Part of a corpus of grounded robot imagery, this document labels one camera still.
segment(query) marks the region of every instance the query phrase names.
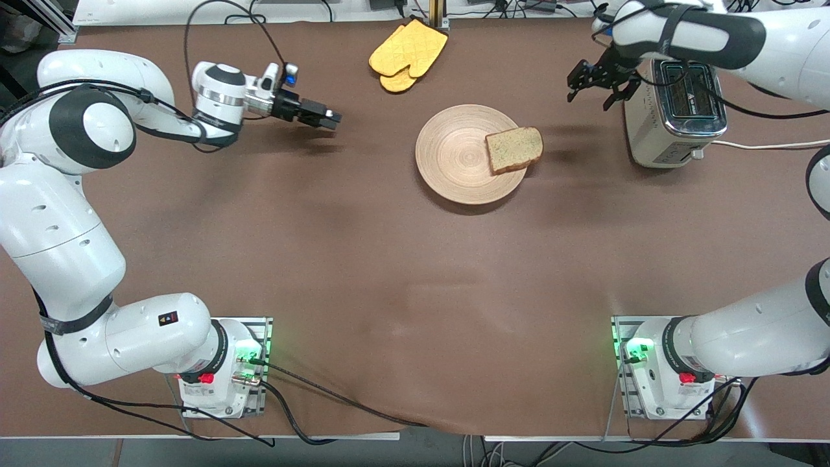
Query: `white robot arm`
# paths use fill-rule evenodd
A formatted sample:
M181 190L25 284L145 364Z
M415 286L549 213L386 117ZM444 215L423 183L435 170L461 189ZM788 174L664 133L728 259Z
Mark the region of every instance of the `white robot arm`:
M212 320L190 293L116 306L111 293L124 277L125 259L87 202L81 176L132 154L136 126L218 147L236 140L243 111L334 129L339 114L282 89L295 82L295 67L278 71L270 64L254 77L199 63L196 108L186 118L156 103L172 106L173 91L141 57L80 50L44 57L38 80L50 93L0 120L0 244L47 314L41 323L54 351L44 341L37 354L47 382L68 386L57 360L80 386L152 367L179 377L186 406L241 416L249 389L241 374L251 368L237 358L259 357L260 344L239 322ZM79 79L96 82L64 85Z
M613 90L607 110L640 85L641 59L663 58L702 62L775 94L830 109L830 8L725 14L722 4L696 0L632 0L614 17L598 15L595 33L611 23L613 42L598 63L582 61L570 74L569 101L581 89L600 86ZM830 147L813 157L806 180L810 199L830 219ZM641 389L645 415L681 418L712 392L715 374L826 370L828 300L830 261L824 260L791 283L719 310L645 321L622 352Z

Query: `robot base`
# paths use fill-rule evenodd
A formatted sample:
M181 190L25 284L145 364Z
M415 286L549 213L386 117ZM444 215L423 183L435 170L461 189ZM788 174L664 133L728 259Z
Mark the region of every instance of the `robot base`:
M185 406L198 407L220 418L243 418L260 415L265 411L265 390L260 387L244 386L231 381L231 375L244 373L262 377L261 366L242 363L238 357L263 358L271 348L271 327L269 317L221 317L216 318L227 331L228 349L225 362L214 375L214 381L226 381L227 387L217 384L188 384L178 380L178 387ZM187 418L207 418L197 412L187 411Z
M620 357L627 363L621 387L626 416L651 420L677 420L715 388L714 381L683 383L663 355L662 333L671 317L614 317L613 330ZM705 420L701 406L688 420Z

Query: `slice of bread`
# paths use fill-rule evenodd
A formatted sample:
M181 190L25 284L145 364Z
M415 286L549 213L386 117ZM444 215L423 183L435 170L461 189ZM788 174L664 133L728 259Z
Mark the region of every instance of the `slice of bread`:
M542 135L532 126L487 135L493 175L522 170L542 157Z

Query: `brown table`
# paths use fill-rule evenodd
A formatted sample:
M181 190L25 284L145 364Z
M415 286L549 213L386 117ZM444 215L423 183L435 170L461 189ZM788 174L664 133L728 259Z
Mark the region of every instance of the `brown table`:
M141 134L126 162L86 177L90 202L127 258L117 302L189 291L213 316L273 316L274 361L440 430L588 439L603 433L614 384L612 315L708 312L827 256L830 225L804 188L812 152L718 147L680 170L645 170L627 156L621 108L602 112L606 91L567 104L565 76L601 53L588 21L454 22L437 63L400 96L384 92L367 65L394 27L269 26L300 65L298 92L343 112L336 134L252 122L215 155ZM186 109L182 32L89 27L77 47L147 57ZM195 27L191 43L193 63L258 74L274 60L256 27ZM724 88L762 111L804 108L728 77ZM542 161L493 206L439 199L414 164L422 125L463 103L544 135ZM829 121L730 113L726 139L818 139ZM0 435L168 434L43 382L31 292L5 255L0 267ZM312 434L399 428L278 384ZM764 378L733 435L827 439L828 387L827 375ZM94 389L170 399L153 371ZM272 399L265 416L242 425L290 433ZM632 433L659 427L637 423ZM620 412L612 434L626 434Z

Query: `round wooden plate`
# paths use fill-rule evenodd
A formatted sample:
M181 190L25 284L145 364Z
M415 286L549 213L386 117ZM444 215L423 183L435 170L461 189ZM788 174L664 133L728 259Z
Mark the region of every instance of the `round wooden plate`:
M493 175L484 137L519 126L490 107L455 106L438 112L421 129L415 160L436 193L462 204L487 204L504 198L527 169Z

